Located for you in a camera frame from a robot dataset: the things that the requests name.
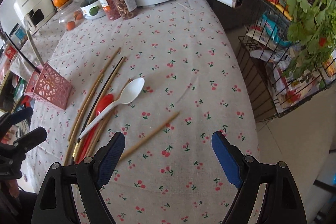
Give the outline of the small tangerines in bag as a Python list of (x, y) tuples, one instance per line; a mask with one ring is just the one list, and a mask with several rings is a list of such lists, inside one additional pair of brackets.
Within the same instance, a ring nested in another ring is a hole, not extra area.
[(68, 5), (59, 10), (58, 23), (66, 30), (71, 31), (84, 20), (82, 10), (77, 6)]

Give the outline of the white plastic spoon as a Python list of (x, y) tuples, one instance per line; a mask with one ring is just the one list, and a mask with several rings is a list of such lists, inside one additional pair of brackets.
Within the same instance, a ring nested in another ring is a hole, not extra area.
[(85, 128), (85, 130), (79, 135), (79, 139), (82, 139), (96, 124), (98, 124), (104, 117), (106, 117), (115, 107), (118, 105), (127, 105), (133, 102), (142, 91), (145, 84), (145, 79), (139, 77), (132, 80), (123, 88), (119, 99), (110, 103), (104, 110)]

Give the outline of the cherry print tablecloth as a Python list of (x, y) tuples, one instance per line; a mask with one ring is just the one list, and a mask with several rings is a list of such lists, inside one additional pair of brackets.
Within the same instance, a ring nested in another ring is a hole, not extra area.
[(66, 31), (49, 21), (34, 36), (41, 56), (71, 82), (67, 109), (37, 102), (31, 127), (48, 137), (30, 151), (23, 178), (34, 191), (53, 162), (63, 162), (68, 135), (89, 89), (108, 60), (122, 67), (109, 92), (143, 77), (139, 97), (116, 108), (98, 146), (116, 132), (126, 147), (155, 136), (121, 162), (102, 196), (117, 223), (220, 223), (236, 195), (211, 145), (223, 133), (258, 157), (246, 86), (230, 42), (206, 0), (173, 0), (130, 20), (85, 20)]

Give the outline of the pink perforated utensil basket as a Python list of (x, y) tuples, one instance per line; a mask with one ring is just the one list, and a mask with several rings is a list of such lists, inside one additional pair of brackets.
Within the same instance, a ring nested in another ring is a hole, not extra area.
[(40, 72), (33, 71), (24, 95), (47, 107), (65, 110), (72, 90), (71, 83), (49, 63), (45, 63), (41, 69)]

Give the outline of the white air fryer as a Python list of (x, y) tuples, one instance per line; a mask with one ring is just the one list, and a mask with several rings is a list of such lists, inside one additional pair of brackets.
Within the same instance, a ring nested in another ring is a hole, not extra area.
[(25, 29), (36, 33), (56, 13), (51, 0), (16, 0), (14, 10)]

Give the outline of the red plastic spoon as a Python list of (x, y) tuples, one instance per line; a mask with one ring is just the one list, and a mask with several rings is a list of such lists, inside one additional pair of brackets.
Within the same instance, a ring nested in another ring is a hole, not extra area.
[[(96, 105), (96, 110), (94, 112), (95, 116), (99, 115), (104, 110), (104, 108), (106, 108), (113, 101), (114, 101), (113, 94), (107, 94), (107, 95), (103, 96)], [(79, 162), (80, 156), (83, 153), (84, 143), (85, 143), (85, 138), (81, 139), (81, 141), (79, 142), (79, 144), (76, 148), (76, 153), (75, 153), (75, 156), (74, 156), (74, 162), (75, 163)]]

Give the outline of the lone bamboo chopstick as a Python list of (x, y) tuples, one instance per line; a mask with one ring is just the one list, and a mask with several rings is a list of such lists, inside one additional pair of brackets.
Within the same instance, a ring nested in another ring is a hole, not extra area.
[(177, 116), (179, 115), (179, 112), (174, 113), (172, 116), (170, 116), (167, 120), (165, 120), (161, 125), (159, 125), (156, 129), (154, 129), (148, 136), (146, 136), (144, 139), (139, 141), (137, 144), (135, 144), (133, 147), (130, 147), (127, 149), (120, 157), (120, 161), (125, 160), (127, 157), (129, 157), (131, 154), (133, 154), (135, 151), (139, 149), (142, 145), (146, 144), (150, 139), (152, 139), (157, 133), (159, 133), (168, 123), (172, 122)]

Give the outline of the green leafy vegetables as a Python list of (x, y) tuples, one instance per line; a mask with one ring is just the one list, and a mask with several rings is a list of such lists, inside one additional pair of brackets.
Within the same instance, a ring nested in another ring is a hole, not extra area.
[(300, 50), (285, 74), (295, 79), (311, 74), (335, 50), (335, 0), (286, 0), (292, 17), (288, 40)]

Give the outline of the black chopstick gold tip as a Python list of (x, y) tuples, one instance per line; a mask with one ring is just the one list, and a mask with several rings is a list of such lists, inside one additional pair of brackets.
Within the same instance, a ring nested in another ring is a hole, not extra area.
[(66, 159), (64, 160), (64, 165), (67, 165), (69, 162), (71, 162), (74, 157), (76, 156), (77, 153), (77, 147), (80, 143), (80, 135), (82, 134), (82, 132), (85, 130), (85, 128), (93, 121), (94, 117), (95, 117), (95, 112), (96, 112), (96, 107), (98, 102), (101, 100), (101, 98), (104, 97), (104, 95), (106, 94), (110, 84), (112, 83), (115, 75), (117, 74), (118, 70), (120, 69), (120, 67), (122, 66), (123, 62), (125, 60), (125, 57), (122, 57), (121, 60), (119, 61), (119, 63), (117, 64), (117, 66), (114, 68), (113, 72), (111, 73), (111, 75), (109, 76), (107, 82), (105, 83), (103, 89), (101, 90), (101, 92), (99, 93), (98, 97), (96, 98), (90, 112), (89, 112), (89, 116), (87, 117), (87, 119), (85, 120), (82, 129), (79, 131), (77, 136), (77, 140), (73, 139), (72, 141), (70, 141), (70, 145), (69, 148), (70, 150), (67, 152), (67, 156)]

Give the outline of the white bowl with pumpkin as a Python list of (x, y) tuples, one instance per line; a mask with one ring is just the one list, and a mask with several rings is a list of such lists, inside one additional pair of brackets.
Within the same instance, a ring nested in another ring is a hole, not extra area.
[(80, 9), (85, 19), (94, 20), (106, 16), (99, 0), (84, 0)]

